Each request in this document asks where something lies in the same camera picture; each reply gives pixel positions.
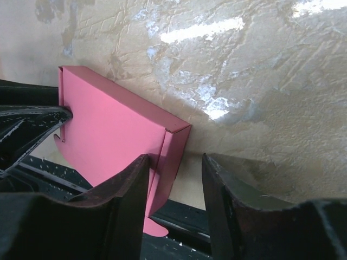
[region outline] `textured wall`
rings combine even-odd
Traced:
[[[2,1],[0,77],[85,65],[192,123],[175,200],[203,207],[202,152],[257,160],[240,177],[290,201],[343,197],[346,34],[347,0]]]

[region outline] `pink cardboard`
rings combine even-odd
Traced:
[[[59,70],[59,103],[73,119],[56,145],[93,186],[122,171],[140,154],[151,157],[144,232],[168,231],[148,216],[167,201],[191,125],[82,66]]]

